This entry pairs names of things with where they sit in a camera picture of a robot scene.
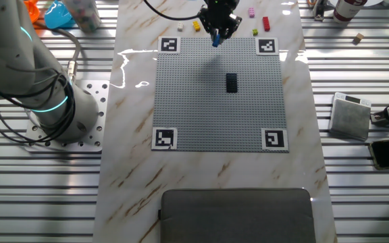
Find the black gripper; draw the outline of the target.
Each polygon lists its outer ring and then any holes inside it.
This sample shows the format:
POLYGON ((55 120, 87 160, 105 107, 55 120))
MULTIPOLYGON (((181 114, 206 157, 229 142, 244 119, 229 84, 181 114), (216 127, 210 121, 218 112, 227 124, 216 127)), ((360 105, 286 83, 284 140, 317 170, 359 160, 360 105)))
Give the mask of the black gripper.
POLYGON ((198 17, 211 38, 216 38, 220 26, 220 36, 222 39, 230 38, 242 22, 239 16, 230 14, 236 9, 239 0, 205 0, 207 8, 201 8, 198 17))

